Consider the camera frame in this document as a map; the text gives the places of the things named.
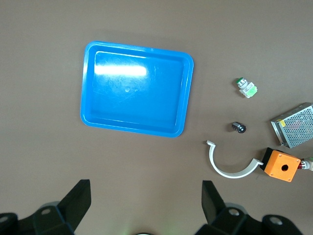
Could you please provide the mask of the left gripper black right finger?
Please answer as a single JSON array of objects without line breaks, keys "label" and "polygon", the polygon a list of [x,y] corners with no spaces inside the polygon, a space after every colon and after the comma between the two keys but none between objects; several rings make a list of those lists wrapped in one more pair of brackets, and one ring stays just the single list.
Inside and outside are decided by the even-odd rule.
[{"label": "left gripper black right finger", "polygon": [[201,206],[207,223],[197,235],[298,235],[296,225],[280,215],[268,214],[257,221],[238,206],[225,204],[212,181],[203,181]]}]

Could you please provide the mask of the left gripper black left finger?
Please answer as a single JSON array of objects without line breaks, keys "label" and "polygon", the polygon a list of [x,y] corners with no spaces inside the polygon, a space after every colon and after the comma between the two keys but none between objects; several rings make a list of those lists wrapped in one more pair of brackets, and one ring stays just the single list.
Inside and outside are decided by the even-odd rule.
[{"label": "left gripper black left finger", "polygon": [[73,235],[90,206],[90,180],[80,180],[61,201],[46,203],[24,219],[13,212],[1,213],[0,233]]}]

